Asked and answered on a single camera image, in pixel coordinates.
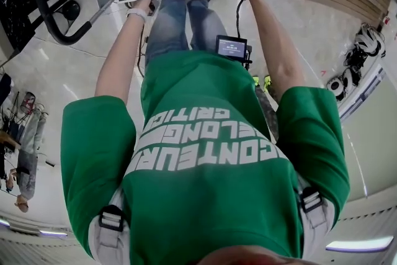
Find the long ceiling light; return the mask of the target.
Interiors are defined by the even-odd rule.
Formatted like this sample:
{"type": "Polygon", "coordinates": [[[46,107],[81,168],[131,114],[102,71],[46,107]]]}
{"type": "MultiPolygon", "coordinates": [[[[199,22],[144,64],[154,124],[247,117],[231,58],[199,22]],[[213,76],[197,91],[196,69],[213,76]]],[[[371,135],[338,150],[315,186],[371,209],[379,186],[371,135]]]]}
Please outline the long ceiling light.
{"type": "Polygon", "coordinates": [[[394,240],[393,235],[364,240],[334,240],[325,247],[337,253],[379,253],[386,251],[394,240]]]}

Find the person's left forearm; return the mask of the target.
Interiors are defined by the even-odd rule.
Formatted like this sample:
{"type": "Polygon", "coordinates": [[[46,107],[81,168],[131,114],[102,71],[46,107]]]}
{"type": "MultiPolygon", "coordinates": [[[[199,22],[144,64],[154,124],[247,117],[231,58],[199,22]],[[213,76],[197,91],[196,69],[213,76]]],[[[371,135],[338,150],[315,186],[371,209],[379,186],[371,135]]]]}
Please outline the person's left forearm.
{"type": "Polygon", "coordinates": [[[136,53],[145,20],[129,14],[104,61],[96,83],[96,96],[112,96],[128,102],[136,53]]]}

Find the white wristband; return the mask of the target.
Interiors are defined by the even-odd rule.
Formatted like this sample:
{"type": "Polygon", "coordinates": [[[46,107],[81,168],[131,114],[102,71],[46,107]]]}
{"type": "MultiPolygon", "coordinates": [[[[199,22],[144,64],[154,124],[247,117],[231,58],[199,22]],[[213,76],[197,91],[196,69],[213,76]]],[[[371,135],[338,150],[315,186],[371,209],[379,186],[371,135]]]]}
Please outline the white wristband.
{"type": "Polygon", "coordinates": [[[138,16],[140,18],[142,18],[144,24],[147,22],[148,20],[148,14],[140,9],[140,8],[131,8],[127,11],[127,17],[130,17],[131,15],[135,15],[138,16]]]}

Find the black screen device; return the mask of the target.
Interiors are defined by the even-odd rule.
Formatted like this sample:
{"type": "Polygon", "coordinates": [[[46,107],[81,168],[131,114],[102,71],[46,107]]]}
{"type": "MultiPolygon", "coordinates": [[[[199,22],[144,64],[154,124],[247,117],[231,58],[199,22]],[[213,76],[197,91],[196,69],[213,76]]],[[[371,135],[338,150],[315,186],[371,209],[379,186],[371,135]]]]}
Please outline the black screen device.
{"type": "Polygon", "coordinates": [[[252,64],[252,46],[248,45],[248,41],[243,38],[218,35],[216,37],[216,53],[241,63],[247,71],[252,64]]]}

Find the red grey stand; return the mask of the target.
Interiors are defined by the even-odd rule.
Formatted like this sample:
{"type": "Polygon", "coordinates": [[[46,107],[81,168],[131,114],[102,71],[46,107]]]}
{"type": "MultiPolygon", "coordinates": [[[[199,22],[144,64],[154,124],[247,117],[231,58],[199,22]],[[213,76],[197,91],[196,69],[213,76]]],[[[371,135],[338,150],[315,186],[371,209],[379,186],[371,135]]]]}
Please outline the red grey stand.
{"type": "Polygon", "coordinates": [[[24,114],[31,114],[34,106],[35,106],[35,94],[33,94],[32,92],[26,92],[21,105],[20,105],[20,110],[24,113],[24,114]]]}

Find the short ceiling light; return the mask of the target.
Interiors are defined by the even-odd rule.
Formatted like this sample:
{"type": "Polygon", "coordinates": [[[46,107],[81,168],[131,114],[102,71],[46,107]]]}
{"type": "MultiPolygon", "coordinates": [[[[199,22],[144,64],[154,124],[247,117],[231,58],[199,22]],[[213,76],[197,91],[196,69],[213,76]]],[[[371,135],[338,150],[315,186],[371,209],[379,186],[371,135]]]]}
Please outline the short ceiling light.
{"type": "Polygon", "coordinates": [[[7,227],[11,231],[23,233],[26,235],[35,235],[35,236],[55,236],[55,237],[67,237],[68,234],[60,231],[50,231],[50,230],[42,230],[37,226],[24,225],[23,223],[12,223],[5,219],[0,218],[0,225],[7,227]]]}

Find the green printed t-shirt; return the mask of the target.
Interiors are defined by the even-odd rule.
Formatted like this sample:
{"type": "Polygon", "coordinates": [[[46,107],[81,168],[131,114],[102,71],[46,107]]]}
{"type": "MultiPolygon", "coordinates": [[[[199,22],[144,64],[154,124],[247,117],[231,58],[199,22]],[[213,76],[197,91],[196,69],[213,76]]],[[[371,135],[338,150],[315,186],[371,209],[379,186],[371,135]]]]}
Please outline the green printed t-shirt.
{"type": "Polygon", "coordinates": [[[137,135],[125,103],[97,96],[63,111],[61,173],[74,235],[123,192],[132,265],[186,265],[216,249],[256,245],[300,258],[299,181],[338,218],[349,192],[334,94],[298,86],[279,102],[273,143],[250,74],[204,52],[148,63],[137,135]]]}

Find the person's right forearm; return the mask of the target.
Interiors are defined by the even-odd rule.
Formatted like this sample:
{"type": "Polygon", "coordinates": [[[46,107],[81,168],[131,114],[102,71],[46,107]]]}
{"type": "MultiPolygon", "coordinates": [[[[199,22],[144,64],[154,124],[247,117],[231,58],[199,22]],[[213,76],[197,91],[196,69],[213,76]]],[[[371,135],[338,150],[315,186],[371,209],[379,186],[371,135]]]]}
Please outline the person's right forearm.
{"type": "Polygon", "coordinates": [[[248,0],[257,23],[264,59],[280,101],[290,88],[305,85],[299,54],[289,34],[265,0],[248,0]]]}

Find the blue jeans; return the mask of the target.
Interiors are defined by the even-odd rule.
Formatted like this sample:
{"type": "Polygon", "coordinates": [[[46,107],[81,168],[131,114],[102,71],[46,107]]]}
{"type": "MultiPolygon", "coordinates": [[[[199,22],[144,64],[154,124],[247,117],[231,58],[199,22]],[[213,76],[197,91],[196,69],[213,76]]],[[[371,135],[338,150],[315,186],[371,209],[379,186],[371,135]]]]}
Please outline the blue jeans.
{"type": "Polygon", "coordinates": [[[162,0],[149,33],[145,65],[170,52],[214,53],[218,35],[226,35],[226,30],[207,0],[162,0]]]}

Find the large white black helmet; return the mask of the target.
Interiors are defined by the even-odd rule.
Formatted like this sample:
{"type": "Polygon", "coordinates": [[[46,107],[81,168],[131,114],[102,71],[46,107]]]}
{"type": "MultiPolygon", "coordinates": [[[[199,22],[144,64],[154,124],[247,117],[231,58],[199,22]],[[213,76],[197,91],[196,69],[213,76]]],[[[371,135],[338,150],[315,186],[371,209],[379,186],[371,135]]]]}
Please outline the large white black helmet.
{"type": "Polygon", "coordinates": [[[381,32],[368,23],[363,23],[354,39],[355,46],[368,56],[386,55],[385,38],[381,32]]]}

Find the small white black helmet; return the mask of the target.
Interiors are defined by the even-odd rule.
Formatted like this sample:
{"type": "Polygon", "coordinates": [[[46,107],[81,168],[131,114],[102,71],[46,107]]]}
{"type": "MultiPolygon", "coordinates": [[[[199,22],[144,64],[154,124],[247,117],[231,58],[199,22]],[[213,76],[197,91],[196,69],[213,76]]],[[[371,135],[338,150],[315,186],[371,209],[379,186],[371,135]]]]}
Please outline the small white black helmet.
{"type": "Polygon", "coordinates": [[[326,88],[331,91],[338,103],[342,102],[352,90],[352,80],[348,76],[337,76],[328,81],[326,88]]]}

